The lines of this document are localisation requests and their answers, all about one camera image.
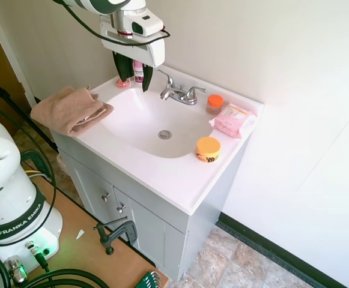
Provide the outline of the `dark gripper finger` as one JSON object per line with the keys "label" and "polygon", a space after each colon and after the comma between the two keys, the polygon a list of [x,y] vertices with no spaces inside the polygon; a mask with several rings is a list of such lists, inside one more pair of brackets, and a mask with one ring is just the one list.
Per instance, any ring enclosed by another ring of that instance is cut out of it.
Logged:
{"label": "dark gripper finger", "polygon": [[142,64],[142,69],[143,69],[143,74],[144,74],[144,78],[142,81],[142,91],[146,92],[146,91],[148,91],[151,79],[153,77],[154,68],[149,66],[149,65]]}
{"label": "dark gripper finger", "polygon": [[125,82],[133,77],[133,60],[117,52],[112,52],[112,54],[120,79]]}

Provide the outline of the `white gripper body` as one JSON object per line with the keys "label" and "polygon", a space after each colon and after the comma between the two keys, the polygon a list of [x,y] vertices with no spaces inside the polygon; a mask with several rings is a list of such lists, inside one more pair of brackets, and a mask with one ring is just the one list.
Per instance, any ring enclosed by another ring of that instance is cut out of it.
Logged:
{"label": "white gripper body", "polygon": [[135,36],[133,39],[127,39],[124,37],[119,37],[118,35],[112,35],[110,37],[111,40],[119,41],[124,44],[133,44],[133,46],[122,46],[119,44],[110,43],[106,40],[102,40],[102,45],[113,52],[156,68],[162,65],[165,61],[164,40],[157,40],[151,44],[143,46],[137,46],[136,44],[146,43],[158,37],[158,35],[153,35],[147,38]]}

